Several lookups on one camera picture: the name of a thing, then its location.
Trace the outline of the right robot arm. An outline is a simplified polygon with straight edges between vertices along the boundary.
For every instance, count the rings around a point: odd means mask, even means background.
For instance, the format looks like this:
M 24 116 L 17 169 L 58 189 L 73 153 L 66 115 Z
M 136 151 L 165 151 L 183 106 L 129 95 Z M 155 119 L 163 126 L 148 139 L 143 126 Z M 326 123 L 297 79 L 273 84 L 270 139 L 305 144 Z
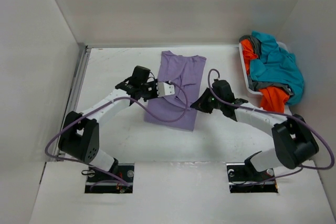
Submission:
M 268 169 L 280 166 L 295 169 L 319 151 L 311 131 L 302 125 L 301 116 L 287 118 L 261 110 L 245 99 L 236 98 L 225 80 L 215 80 L 191 108 L 209 114 L 214 109 L 220 110 L 224 116 L 272 137 L 273 148 L 245 159 L 243 172 L 248 179 L 257 179 Z

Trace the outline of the purple t shirt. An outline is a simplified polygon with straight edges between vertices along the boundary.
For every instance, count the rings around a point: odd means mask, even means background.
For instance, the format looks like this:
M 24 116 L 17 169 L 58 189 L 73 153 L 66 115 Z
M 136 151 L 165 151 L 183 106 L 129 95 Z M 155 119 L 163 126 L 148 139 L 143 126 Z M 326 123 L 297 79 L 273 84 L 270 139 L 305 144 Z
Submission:
M 199 97 L 205 64 L 206 58 L 202 56 L 186 57 L 163 51 L 158 80 L 172 81 L 181 88 L 175 88 L 174 95 L 148 101 L 148 110 L 163 119 L 163 122 L 148 113 L 144 115 L 144 121 L 193 131 L 197 111 L 190 105 Z

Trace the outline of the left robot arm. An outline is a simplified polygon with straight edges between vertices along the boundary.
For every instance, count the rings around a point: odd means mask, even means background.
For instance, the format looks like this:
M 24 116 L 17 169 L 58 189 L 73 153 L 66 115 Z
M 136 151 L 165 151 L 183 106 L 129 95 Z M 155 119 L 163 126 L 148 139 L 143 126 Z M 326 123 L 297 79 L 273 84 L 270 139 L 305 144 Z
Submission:
M 100 127 L 135 101 L 157 97 L 157 80 L 149 81 L 151 70 L 136 66 L 130 77 L 115 86 L 103 100 L 82 112 L 69 112 L 58 142 L 59 150 L 75 160 L 100 169 L 106 181 L 118 175 L 118 160 L 100 148 Z

